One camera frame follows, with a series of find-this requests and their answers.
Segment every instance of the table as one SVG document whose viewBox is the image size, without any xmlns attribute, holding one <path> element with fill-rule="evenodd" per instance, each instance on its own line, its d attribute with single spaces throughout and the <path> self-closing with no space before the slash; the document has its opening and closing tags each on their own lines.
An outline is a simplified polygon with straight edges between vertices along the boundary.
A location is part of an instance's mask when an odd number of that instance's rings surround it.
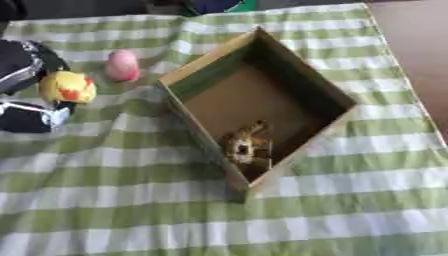
<svg viewBox="0 0 448 256">
<path fill-rule="evenodd" d="M 369 4 L 414 89 L 448 139 L 448 22 L 444 0 Z"/>
<path fill-rule="evenodd" d="M 151 84 L 257 25 L 360 106 L 243 205 Z M 99 96 L 52 134 L 0 133 L 0 255 L 448 252 L 445 144 L 364 4 L 25 21 L 5 34 L 53 47 Z M 117 48 L 133 49 L 147 76 L 105 80 Z M 39 100 L 34 88 L 18 98 Z"/>
</svg>

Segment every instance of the open box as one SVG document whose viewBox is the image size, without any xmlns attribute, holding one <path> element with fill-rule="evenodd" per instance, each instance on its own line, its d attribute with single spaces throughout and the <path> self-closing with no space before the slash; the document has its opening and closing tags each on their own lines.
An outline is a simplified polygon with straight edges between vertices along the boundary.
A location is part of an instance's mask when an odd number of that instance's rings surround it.
<svg viewBox="0 0 448 256">
<path fill-rule="evenodd" d="M 159 79 L 198 145 L 247 196 L 288 169 L 308 142 L 346 119 L 356 102 L 261 28 Z M 222 140 L 265 120 L 272 151 L 265 169 L 241 169 Z"/>
</svg>

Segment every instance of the small toy figure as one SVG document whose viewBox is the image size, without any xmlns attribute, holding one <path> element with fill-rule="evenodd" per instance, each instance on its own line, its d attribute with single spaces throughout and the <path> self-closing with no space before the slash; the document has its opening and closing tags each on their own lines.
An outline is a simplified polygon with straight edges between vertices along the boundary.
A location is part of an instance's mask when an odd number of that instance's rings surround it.
<svg viewBox="0 0 448 256">
<path fill-rule="evenodd" d="M 140 68 L 135 54 L 129 50 L 117 50 L 109 54 L 106 75 L 117 81 L 134 81 L 140 77 Z"/>
<path fill-rule="evenodd" d="M 89 103 L 96 96 L 93 80 L 70 71 L 49 73 L 39 82 L 40 96 L 47 102 L 69 101 Z"/>
<path fill-rule="evenodd" d="M 259 159 L 268 160 L 269 166 L 267 166 L 267 169 L 269 169 L 271 167 L 272 142 L 268 139 L 256 137 L 256 134 L 268 129 L 268 123 L 260 120 L 253 125 L 242 127 L 238 131 L 224 136 L 222 140 L 224 154 L 232 163 L 237 165 L 250 165 Z M 263 157 L 257 154 L 261 150 L 267 151 L 267 156 Z"/>
</svg>

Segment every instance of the stuffed toy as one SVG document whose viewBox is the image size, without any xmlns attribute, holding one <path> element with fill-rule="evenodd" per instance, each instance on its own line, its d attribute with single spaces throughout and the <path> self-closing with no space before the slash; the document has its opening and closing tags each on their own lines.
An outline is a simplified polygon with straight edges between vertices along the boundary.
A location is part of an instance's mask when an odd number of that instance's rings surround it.
<svg viewBox="0 0 448 256">
<path fill-rule="evenodd" d="M 89 103 L 96 96 L 92 78 L 70 71 L 56 71 L 39 82 L 40 96 L 47 102 Z"/>
</svg>

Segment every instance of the pink toy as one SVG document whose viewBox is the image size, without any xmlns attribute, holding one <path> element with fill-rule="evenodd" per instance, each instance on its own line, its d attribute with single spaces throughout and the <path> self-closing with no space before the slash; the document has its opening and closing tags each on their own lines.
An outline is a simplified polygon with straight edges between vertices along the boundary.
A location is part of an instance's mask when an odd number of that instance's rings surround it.
<svg viewBox="0 0 448 256">
<path fill-rule="evenodd" d="M 140 68 L 135 54 L 129 50 L 116 50 L 109 54 L 106 75 L 117 81 L 132 81 L 140 77 Z"/>
</svg>

